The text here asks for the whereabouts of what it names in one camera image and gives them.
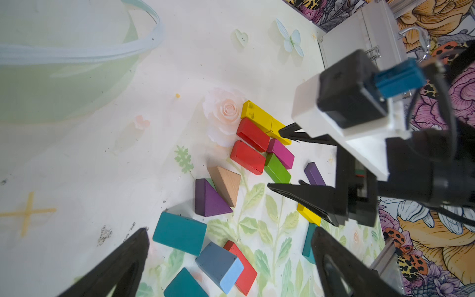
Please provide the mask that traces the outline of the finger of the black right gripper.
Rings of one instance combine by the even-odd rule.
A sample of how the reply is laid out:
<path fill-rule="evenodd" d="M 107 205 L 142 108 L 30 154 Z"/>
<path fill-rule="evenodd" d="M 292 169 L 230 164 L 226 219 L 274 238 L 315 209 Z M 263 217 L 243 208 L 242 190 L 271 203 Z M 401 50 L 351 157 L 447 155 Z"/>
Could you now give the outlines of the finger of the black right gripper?
<path fill-rule="evenodd" d="M 310 137 L 306 132 L 302 131 L 302 128 L 297 123 L 292 123 L 284 128 L 281 128 L 279 135 L 283 139 L 289 139 L 297 142 L 324 144 L 330 146 L 337 146 L 338 143 L 328 134 L 319 137 Z"/>
<path fill-rule="evenodd" d="M 267 187 L 301 204 L 333 226 L 343 226 L 349 219 L 348 199 L 334 187 L 310 185 L 303 181 L 299 184 L 268 183 Z"/>

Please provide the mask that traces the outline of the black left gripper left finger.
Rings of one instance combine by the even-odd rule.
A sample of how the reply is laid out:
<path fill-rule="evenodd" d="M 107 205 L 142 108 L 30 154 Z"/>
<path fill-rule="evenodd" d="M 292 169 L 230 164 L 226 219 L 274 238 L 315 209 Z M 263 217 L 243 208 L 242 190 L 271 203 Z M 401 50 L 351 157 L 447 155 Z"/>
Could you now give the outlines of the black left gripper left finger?
<path fill-rule="evenodd" d="M 146 228 L 138 229 L 62 297 L 134 297 L 141 282 L 150 246 Z"/>

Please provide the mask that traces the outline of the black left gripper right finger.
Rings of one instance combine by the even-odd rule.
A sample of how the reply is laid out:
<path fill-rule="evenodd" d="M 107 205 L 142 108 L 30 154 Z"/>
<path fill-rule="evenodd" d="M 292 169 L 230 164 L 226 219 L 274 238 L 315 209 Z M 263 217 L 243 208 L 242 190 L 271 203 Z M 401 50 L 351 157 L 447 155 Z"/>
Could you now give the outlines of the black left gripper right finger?
<path fill-rule="evenodd" d="M 315 229 L 311 246 L 326 297 L 402 296 L 323 228 Z"/>

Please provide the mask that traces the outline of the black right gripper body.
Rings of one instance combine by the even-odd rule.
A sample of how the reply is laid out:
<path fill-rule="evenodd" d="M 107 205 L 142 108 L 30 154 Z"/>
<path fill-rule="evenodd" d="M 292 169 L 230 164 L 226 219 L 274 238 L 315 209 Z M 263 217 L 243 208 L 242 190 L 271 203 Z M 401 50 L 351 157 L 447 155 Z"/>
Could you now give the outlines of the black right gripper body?
<path fill-rule="evenodd" d="M 378 218 L 377 179 L 368 169 L 356 174 L 357 160 L 343 147 L 336 150 L 336 180 L 333 198 L 334 226 L 344 226 L 351 219 L 373 227 Z"/>

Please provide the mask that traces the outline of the yellow block long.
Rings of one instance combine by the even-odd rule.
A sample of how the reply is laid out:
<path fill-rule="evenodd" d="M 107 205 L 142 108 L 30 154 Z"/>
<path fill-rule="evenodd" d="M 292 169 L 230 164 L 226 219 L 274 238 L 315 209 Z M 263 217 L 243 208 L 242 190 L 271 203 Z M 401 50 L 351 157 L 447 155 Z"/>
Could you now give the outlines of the yellow block long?
<path fill-rule="evenodd" d="M 272 129 L 273 117 L 250 100 L 244 103 L 241 118 L 251 120 L 264 133 L 268 133 Z"/>

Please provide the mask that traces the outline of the magenta block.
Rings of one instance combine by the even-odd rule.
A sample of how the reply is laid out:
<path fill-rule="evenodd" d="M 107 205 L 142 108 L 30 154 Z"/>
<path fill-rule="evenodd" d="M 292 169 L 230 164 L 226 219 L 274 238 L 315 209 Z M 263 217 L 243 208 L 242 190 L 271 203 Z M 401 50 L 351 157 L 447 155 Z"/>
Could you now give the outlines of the magenta block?
<path fill-rule="evenodd" d="M 274 154 L 287 170 L 293 168 L 294 155 L 278 139 L 270 140 L 267 153 Z"/>

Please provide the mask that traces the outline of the green block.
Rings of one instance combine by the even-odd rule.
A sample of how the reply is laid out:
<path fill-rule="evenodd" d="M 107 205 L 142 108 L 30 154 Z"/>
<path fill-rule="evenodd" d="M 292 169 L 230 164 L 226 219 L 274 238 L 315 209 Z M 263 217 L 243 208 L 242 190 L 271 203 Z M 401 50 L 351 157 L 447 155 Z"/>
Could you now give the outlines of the green block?
<path fill-rule="evenodd" d="M 291 174 L 273 153 L 267 154 L 264 170 L 274 183 L 289 184 L 291 181 Z"/>

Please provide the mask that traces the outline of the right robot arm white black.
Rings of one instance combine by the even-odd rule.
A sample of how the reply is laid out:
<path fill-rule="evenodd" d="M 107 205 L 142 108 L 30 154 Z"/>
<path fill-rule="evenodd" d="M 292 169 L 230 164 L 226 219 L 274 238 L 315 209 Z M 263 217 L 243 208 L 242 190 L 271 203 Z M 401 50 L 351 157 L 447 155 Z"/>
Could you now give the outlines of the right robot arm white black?
<path fill-rule="evenodd" d="M 293 123 L 280 135 L 335 146 L 335 185 L 268 188 L 334 226 L 373 225 L 381 196 L 473 226 L 455 208 L 475 207 L 475 130 L 456 117 L 450 87 L 474 63 L 475 48 L 453 55 L 448 66 L 435 57 L 380 70 L 357 49 L 299 85 Z"/>

